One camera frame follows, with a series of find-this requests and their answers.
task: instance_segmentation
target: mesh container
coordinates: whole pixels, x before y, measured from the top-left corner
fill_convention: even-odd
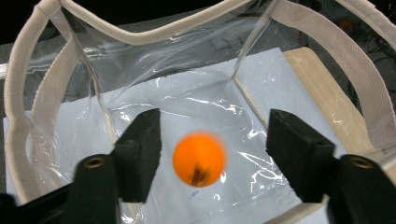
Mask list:
[[[318,209],[301,203],[265,151],[272,108],[302,118],[337,156],[366,156],[394,180],[390,19],[363,0],[224,0],[159,27],[117,27],[71,0],[44,0],[7,70],[6,155],[19,199],[70,183],[77,162],[109,153],[151,108],[162,112],[161,164],[148,202],[121,205],[125,223],[294,222]],[[60,35],[37,43],[48,23]],[[175,145],[195,130],[216,133],[229,158],[203,189],[172,168]]]

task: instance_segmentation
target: metal screw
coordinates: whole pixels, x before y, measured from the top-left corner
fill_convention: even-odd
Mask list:
[[[359,157],[352,157],[350,161],[352,162],[352,164],[359,166],[360,168],[363,169],[371,169],[374,166],[372,162]]]
[[[105,164],[105,159],[102,157],[93,157],[84,162],[84,166],[87,168],[96,168],[103,164]]]

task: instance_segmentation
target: white fabric trim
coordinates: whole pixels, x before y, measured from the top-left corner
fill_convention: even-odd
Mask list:
[[[343,7],[365,21],[396,49],[396,26],[367,0],[336,0]]]
[[[35,7],[40,9],[48,18],[51,18],[61,9],[62,6],[59,1],[41,0]]]
[[[35,43],[45,29],[48,18],[35,7],[23,26],[11,51],[5,85],[5,108],[9,119],[5,152],[9,172],[21,203],[27,203],[39,192],[26,158],[26,139],[30,130],[24,114],[23,86]]]
[[[47,194],[62,186],[56,174],[57,159],[53,155],[54,126],[67,83],[78,64],[81,50],[71,35],[64,48],[53,61],[41,82],[33,103],[32,119],[34,127],[31,135],[32,168],[37,178],[40,195]],[[51,184],[39,181],[39,175],[51,176]]]
[[[72,0],[60,1],[64,8],[95,29],[130,45],[145,45],[164,40],[175,34],[184,33],[250,2],[250,0],[224,0],[213,7],[209,7],[182,20],[171,22],[163,27],[142,33],[130,33],[103,21],[87,9],[74,3]]]
[[[373,146],[394,146],[396,118],[393,105],[384,80],[364,51],[340,28],[307,7],[279,0],[272,16],[274,20],[311,36],[332,55],[359,95]]]

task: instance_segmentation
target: clear plastic bag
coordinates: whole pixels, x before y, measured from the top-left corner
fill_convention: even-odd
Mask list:
[[[313,126],[337,145],[336,156],[381,153],[368,137],[339,62],[320,41],[279,21],[284,19],[279,4],[294,6],[285,2],[247,1],[199,26],[133,45],[93,28],[64,1],[64,9],[50,19],[65,47],[52,54],[36,46],[43,60],[30,62],[23,86],[26,112],[19,116],[29,120],[30,146],[24,166],[33,173],[24,178],[37,191],[20,188],[22,200],[70,183],[77,162],[109,153],[139,113],[157,107],[162,112],[160,167],[148,202],[122,205],[125,223],[263,223],[298,205],[301,201],[265,152],[271,108]],[[350,14],[332,3],[321,6],[327,17]],[[378,70],[384,76],[390,71]],[[229,159],[219,181],[202,189],[184,185],[172,167],[177,142],[196,130],[216,133]]]

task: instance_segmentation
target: ping pong ball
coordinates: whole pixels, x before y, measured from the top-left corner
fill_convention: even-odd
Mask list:
[[[177,176],[186,184],[198,188],[215,183],[224,170],[226,152],[214,134],[194,132],[176,146],[173,166]]]

